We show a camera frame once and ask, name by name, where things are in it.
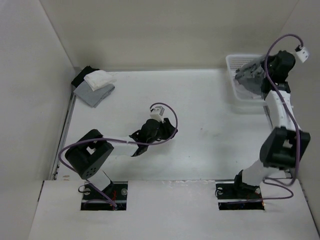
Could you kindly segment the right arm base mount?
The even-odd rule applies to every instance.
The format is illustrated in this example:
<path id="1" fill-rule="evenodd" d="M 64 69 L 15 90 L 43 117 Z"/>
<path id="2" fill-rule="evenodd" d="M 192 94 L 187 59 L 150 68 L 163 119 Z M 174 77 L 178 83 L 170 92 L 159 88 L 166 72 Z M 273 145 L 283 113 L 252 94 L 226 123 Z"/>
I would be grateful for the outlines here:
<path id="1" fill-rule="evenodd" d="M 215 187 L 220 211 L 265 210 L 260 187 L 238 191 L 233 181 L 218 181 Z"/>

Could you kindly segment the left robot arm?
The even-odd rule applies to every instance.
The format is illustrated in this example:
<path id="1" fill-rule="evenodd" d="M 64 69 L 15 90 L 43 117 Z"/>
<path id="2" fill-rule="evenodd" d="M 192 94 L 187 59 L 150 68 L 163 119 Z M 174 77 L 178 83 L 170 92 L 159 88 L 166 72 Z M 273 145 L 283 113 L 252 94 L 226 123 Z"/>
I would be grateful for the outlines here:
<path id="1" fill-rule="evenodd" d="M 163 121 L 148 119 L 141 129 L 135 131 L 122 142 L 111 140 L 92 141 L 70 147 L 64 154 L 68 163 L 83 180 L 95 187 L 100 199 L 112 195 L 113 182 L 101 167 L 110 156 L 138 157 L 151 144 L 167 141 L 175 136 L 178 129 L 166 117 Z"/>

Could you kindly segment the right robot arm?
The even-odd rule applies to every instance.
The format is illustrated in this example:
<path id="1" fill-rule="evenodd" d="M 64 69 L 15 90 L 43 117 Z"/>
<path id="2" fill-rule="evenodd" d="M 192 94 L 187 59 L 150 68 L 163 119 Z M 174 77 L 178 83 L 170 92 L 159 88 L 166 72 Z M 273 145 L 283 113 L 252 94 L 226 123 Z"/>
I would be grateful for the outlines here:
<path id="1" fill-rule="evenodd" d="M 297 169 L 311 140 L 310 134 L 298 125 L 291 105 L 287 77 L 295 63 L 293 54 L 280 50 L 275 55 L 252 60 L 236 71 L 235 79 L 241 85 L 262 95 L 272 126 L 258 160 L 234 178 L 231 190 L 239 199 L 253 194 L 275 172 Z"/>

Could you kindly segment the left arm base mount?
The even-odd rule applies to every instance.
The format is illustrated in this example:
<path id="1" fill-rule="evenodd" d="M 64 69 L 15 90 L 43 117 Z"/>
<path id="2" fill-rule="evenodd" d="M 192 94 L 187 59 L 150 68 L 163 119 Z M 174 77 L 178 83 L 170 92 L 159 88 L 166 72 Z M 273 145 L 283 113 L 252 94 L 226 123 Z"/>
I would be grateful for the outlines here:
<path id="1" fill-rule="evenodd" d="M 126 211 L 128 197 L 128 182 L 113 182 L 102 192 L 108 196 L 116 206 L 87 182 L 78 188 L 82 194 L 81 211 Z"/>

